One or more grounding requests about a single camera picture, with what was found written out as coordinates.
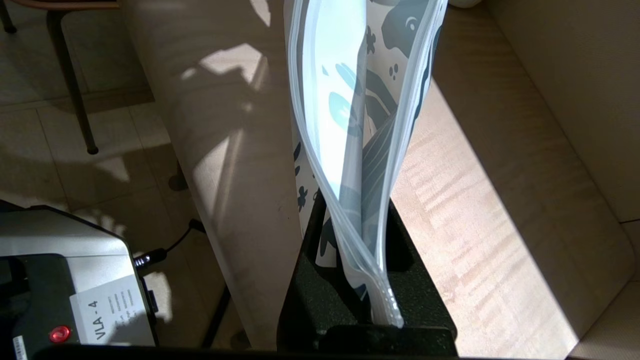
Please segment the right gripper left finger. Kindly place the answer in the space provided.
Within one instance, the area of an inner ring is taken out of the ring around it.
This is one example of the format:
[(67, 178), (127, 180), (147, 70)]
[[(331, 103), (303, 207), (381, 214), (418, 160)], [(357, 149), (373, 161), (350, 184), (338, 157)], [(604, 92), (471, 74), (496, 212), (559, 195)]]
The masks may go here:
[(342, 266), (316, 264), (327, 205), (319, 193), (311, 208), (278, 321), (278, 351), (368, 351), (364, 305)]

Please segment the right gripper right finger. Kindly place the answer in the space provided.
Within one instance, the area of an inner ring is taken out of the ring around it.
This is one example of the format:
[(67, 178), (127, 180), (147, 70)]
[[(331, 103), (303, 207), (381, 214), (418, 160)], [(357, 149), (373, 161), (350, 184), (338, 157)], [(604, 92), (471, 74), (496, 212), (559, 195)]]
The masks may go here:
[(391, 202), (386, 226), (386, 266), (404, 320), (381, 330), (380, 351), (456, 351), (457, 326)]

